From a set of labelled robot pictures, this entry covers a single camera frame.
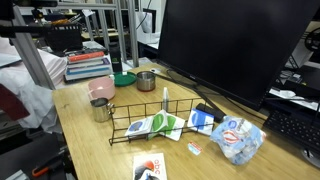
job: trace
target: keyboard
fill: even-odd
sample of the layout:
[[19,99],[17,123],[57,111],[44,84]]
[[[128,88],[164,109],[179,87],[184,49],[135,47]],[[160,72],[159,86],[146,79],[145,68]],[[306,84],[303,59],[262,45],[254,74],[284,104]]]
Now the keyboard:
[[281,111],[273,111],[264,126],[293,140],[303,148],[320,153],[320,128],[311,121],[298,119]]

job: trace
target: blue plastic packaging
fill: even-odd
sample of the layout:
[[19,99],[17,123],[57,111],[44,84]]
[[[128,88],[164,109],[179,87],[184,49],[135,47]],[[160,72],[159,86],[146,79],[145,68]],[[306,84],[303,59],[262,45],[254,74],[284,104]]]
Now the blue plastic packaging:
[[223,154],[236,165],[248,162],[262,145],[266,134],[249,121],[225,116],[211,133],[210,139],[219,144]]

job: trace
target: stainless steel cup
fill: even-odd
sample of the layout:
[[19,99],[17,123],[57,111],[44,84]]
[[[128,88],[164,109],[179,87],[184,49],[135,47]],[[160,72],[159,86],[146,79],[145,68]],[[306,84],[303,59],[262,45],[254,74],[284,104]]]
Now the stainless steel cup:
[[97,98],[90,101],[92,105],[93,118],[96,122],[104,122],[110,119],[114,113],[114,105],[107,98]]
[[156,87],[156,75],[150,71],[137,74],[137,88],[140,91],[152,91]]

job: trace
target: wire basket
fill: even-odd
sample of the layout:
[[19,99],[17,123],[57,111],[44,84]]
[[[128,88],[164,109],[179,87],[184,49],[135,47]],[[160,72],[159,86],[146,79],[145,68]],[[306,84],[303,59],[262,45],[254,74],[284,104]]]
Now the wire basket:
[[45,35],[45,40],[54,52],[82,49],[81,25],[59,24],[52,25]]
[[[208,126],[214,124],[205,124],[201,126],[192,126],[195,127],[197,130],[191,130],[192,127],[187,127],[188,118],[190,116],[190,112],[192,108],[196,108],[199,103],[206,104],[206,102],[201,98],[194,98],[194,99],[181,99],[181,100],[172,100],[168,102],[169,109],[167,113],[175,115],[179,118],[185,120],[184,126],[182,128],[174,128],[174,129],[167,129],[164,131],[159,132],[166,132],[172,130],[179,130],[182,129],[181,135],[186,132],[197,132],[201,126]],[[141,140],[145,139],[148,140],[148,135],[153,134],[155,132],[149,132],[140,135],[134,136],[124,136],[125,132],[127,131],[130,124],[134,121],[141,120],[147,118],[149,116],[153,116],[158,113],[163,107],[163,102],[152,102],[152,103],[144,103],[144,104],[133,104],[127,106],[115,106],[115,113],[111,115],[112,125],[113,125],[113,132],[112,137],[109,139],[109,144],[112,146],[114,143],[121,143],[121,142],[131,142],[134,140]]]

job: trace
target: green plate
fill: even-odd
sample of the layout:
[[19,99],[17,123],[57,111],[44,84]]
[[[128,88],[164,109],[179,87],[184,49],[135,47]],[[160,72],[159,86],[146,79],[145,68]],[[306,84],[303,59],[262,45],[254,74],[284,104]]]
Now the green plate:
[[136,82],[136,74],[127,72],[127,75],[122,75],[122,72],[114,74],[114,85],[117,87],[129,86]]

